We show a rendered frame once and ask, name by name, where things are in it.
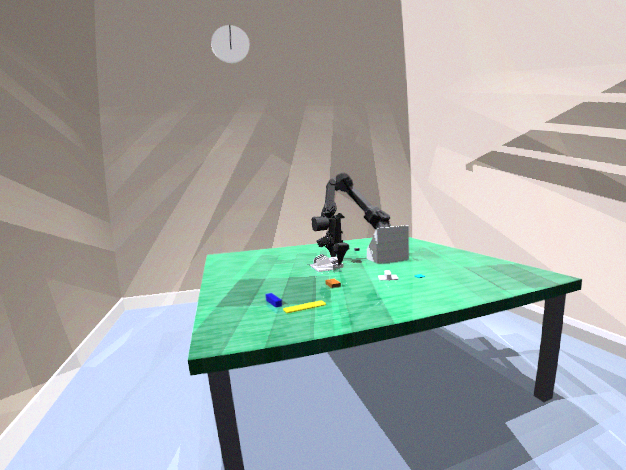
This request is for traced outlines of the yellow flat bar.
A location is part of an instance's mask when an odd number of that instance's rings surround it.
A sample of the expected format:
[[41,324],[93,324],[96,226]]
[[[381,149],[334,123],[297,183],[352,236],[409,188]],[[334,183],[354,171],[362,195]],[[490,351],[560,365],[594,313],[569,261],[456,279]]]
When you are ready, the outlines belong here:
[[283,308],[283,310],[286,313],[291,313],[291,312],[305,310],[305,309],[314,308],[314,307],[323,306],[323,305],[326,305],[326,303],[323,301],[315,301],[315,302],[305,303],[301,305],[286,307],[286,308]]

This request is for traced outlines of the blue rectangular bar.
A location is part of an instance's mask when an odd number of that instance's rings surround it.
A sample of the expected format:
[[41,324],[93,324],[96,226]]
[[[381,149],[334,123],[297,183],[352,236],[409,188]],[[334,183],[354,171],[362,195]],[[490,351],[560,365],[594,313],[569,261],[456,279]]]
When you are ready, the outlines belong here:
[[265,294],[266,300],[272,304],[274,307],[279,307],[282,306],[282,301],[280,298],[278,298],[277,296],[275,296],[272,293],[267,293]]

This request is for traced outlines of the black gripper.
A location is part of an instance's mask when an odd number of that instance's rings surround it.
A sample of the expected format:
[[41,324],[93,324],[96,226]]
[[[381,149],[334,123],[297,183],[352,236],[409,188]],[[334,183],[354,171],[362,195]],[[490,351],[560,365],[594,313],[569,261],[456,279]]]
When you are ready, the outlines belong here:
[[346,252],[350,249],[350,245],[348,243],[343,242],[341,234],[343,233],[343,231],[341,231],[341,229],[336,229],[336,230],[329,230],[327,231],[327,233],[332,235],[333,244],[327,244],[325,245],[325,247],[329,250],[330,256],[331,257],[336,257],[337,255],[337,260],[338,260],[338,264],[341,265],[343,258],[346,254]]

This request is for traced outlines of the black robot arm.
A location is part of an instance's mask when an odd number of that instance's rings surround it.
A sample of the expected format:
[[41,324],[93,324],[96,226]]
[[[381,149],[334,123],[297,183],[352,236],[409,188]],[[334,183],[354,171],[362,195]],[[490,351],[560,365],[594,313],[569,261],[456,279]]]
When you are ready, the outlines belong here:
[[[336,230],[341,229],[341,218],[345,218],[341,213],[334,215],[336,212],[336,203],[334,202],[335,190],[341,190],[347,192],[350,197],[363,209],[365,212],[364,218],[375,229],[383,227],[392,227],[390,222],[390,215],[382,211],[375,205],[372,205],[354,186],[352,178],[345,174],[340,173],[334,178],[330,179],[326,185],[325,204],[321,212],[321,216],[312,217],[312,229],[313,231],[323,230]],[[319,247],[324,247],[327,244],[333,244],[332,235],[326,233],[326,236],[316,240]]]

